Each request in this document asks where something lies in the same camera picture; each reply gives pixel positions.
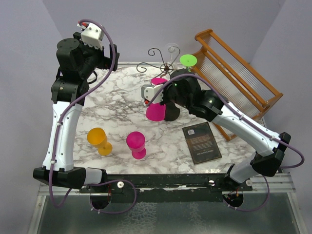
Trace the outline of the pink wine glass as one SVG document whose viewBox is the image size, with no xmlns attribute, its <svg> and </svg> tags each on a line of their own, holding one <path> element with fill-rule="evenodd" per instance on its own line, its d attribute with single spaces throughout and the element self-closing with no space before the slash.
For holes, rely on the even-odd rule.
<svg viewBox="0 0 312 234">
<path fill-rule="evenodd" d="M 164 78 L 153 78 L 151 84 L 158 85 L 166 82 Z M 146 110 L 146 117 L 151 121 L 163 121 L 165 119 L 166 105 L 160 105 L 160 103 L 152 103 Z"/>
<path fill-rule="evenodd" d="M 140 160 L 146 156 L 145 142 L 145 136 L 141 132 L 135 131 L 128 134 L 126 144 L 133 158 Z"/>
</svg>

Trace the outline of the green plastic wine glass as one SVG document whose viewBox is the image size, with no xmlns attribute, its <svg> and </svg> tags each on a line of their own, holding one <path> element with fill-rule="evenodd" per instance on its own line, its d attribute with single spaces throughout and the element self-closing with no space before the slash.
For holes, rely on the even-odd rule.
<svg viewBox="0 0 312 234">
<path fill-rule="evenodd" d="M 182 55 L 179 61 L 185 67 L 183 70 L 184 73 L 191 72 L 197 64 L 197 58 L 191 54 Z"/>
</svg>

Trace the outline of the clear wine glass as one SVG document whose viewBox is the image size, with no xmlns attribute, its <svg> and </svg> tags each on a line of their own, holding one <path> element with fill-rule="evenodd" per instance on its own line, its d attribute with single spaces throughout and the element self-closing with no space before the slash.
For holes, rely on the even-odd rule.
<svg viewBox="0 0 312 234">
<path fill-rule="evenodd" d="M 168 43 L 166 46 L 166 51 L 169 53 L 170 55 L 170 59 L 168 60 L 168 64 L 172 66 L 173 69 L 177 69 L 178 65 L 176 62 L 177 57 L 180 54 L 180 49 L 178 47 L 178 45 L 176 43 Z"/>
</svg>

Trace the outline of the pink wine glass front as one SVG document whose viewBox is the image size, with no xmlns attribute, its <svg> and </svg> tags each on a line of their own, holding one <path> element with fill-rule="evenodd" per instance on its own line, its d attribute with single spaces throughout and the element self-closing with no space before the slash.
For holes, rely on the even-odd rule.
<svg viewBox="0 0 312 234">
<path fill-rule="evenodd" d="M 128 134 L 126 144 L 133 158 L 140 160 L 146 156 L 145 142 L 145 136 L 141 132 L 135 131 Z"/>
</svg>

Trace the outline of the orange plastic wine glass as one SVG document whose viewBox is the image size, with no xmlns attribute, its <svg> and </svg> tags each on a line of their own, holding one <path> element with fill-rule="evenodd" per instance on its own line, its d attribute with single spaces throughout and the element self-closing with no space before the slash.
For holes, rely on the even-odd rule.
<svg viewBox="0 0 312 234">
<path fill-rule="evenodd" d="M 108 142 L 107 135 L 102 128 L 93 128 L 87 134 L 87 141 L 95 147 L 101 156 L 109 155 L 112 150 L 112 144 Z"/>
</svg>

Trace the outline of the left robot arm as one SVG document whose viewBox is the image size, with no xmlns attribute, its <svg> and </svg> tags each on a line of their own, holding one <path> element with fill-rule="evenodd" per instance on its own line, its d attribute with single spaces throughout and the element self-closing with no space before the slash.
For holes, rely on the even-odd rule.
<svg viewBox="0 0 312 234">
<path fill-rule="evenodd" d="M 58 187 L 80 189 L 91 185 L 96 192 L 106 190 L 105 170 L 75 167 L 73 148 L 78 119 L 89 90 L 87 79 L 95 69 L 117 69 L 119 54 L 106 57 L 101 41 L 104 33 L 75 32 L 72 38 L 57 44 L 58 73 L 51 92 L 53 123 L 50 142 L 42 166 L 33 170 L 33 178 Z"/>
</svg>

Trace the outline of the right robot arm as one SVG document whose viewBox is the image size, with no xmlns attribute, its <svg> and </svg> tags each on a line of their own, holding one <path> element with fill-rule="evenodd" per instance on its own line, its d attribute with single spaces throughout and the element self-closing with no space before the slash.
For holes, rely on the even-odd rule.
<svg viewBox="0 0 312 234">
<path fill-rule="evenodd" d="M 201 89 L 188 70 L 180 69 L 171 74 L 170 84 L 162 91 L 162 103 L 169 102 L 186 108 L 191 115 L 226 128 L 254 148 L 253 157 L 228 169 L 224 178 L 228 190 L 236 190 L 256 175 L 273 177 L 281 166 L 291 135 L 266 129 L 213 89 Z"/>
</svg>

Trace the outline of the wooden dish rack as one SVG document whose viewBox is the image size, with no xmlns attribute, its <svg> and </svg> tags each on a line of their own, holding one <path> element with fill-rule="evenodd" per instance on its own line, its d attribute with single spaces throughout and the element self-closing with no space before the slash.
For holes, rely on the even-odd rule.
<svg viewBox="0 0 312 234">
<path fill-rule="evenodd" d="M 255 121 L 283 96 L 212 29 L 198 33 L 201 44 L 192 71 L 205 79 L 240 111 Z"/>
</svg>

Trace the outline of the black book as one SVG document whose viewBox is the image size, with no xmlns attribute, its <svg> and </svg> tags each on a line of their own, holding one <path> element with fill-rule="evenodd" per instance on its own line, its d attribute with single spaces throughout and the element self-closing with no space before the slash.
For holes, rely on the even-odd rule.
<svg viewBox="0 0 312 234">
<path fill-rule="evenodd" d="M 208 122 L 182 128 L 194 165 L 222 158 Z"/>
</svg>

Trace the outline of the black mounting rail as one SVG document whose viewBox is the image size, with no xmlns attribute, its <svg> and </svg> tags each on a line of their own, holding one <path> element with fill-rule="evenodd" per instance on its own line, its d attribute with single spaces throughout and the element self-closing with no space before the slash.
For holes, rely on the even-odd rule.
<svg viewBox="0 0 312 234">
<path fill-rule="evenodd" d="M 110 196 L 113 203 L 131 203 L 135 195 L 131 185 L 124 183 L 123 188 L 118 182 L 127 180 L 136 188 L 136 202 L 221 202 L 222 193 L 236 189 L 239 192 L 251 191 L 251 183 L 243 182 L 232 186 L 224 180 L 224 173 L 218 174 L 125 174 L 106 175 L 104 181 L 108 185 L 86 186 L 80 189 L 81 194 L 91 196 Z"/>
</svg>

